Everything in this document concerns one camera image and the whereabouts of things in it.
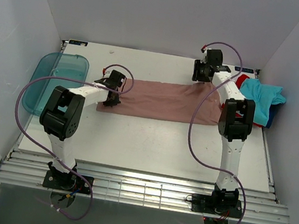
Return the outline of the dusty pink t shirt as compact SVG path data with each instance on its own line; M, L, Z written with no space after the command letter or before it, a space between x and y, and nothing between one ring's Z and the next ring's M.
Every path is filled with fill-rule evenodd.
M198 104L203 102L195 115L194 123L217 125L221 115L218 92L207 94L214 89L211 83L172 84L156 81L131 79L126 85L134 87L119 96L121 103L106 107L98 104L98 112L115 113L125 116L142 117L163 121L189 123Z

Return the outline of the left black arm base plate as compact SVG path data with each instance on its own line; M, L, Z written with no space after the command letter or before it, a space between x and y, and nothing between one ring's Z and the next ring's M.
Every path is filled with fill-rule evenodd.
M73 191L78 191L78 193L89 195L90 194L90 188L87 185L87 183L82 180L81 178L75 178L74 176L71 179L71 182L64 186L61 185L55 176L53 176L51 171L47 171L44 177L44 180L42 182L42 186L45 188L50 188L50 189L57 189L61 191L68 191L68 192L73 192Z

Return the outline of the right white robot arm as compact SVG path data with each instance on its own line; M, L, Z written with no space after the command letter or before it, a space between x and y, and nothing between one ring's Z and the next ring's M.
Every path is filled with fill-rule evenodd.
M251 133L255 103L247 99L232 81L229 67L223 65L220 49L202 47L203 59L195 60L193 81L211 83L223 105L218 123L222 141L219 174L211 195L193 194L191 209L200 213L240 217L239 184L236 180L241 151Z

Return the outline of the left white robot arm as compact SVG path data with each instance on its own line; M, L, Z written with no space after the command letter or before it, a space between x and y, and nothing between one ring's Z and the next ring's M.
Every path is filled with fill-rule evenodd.
M77 88L57 86L53 90L39 120L55 155L48 166L56 186L64 190L75 186L77 177L72 171L76 170L77 164L70 138L77 131L84 107L97 103L109 107L119 104L117 92L125 81L125 75L113 70L92 85Z

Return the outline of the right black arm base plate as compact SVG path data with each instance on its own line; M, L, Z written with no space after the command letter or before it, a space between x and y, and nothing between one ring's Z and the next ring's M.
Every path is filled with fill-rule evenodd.
M241 201L238 201L236 206L216 204L211 196L202 194L192 194L191 210L193 212L200 212L213 215L226 215L230 218L241 218L242 207Z

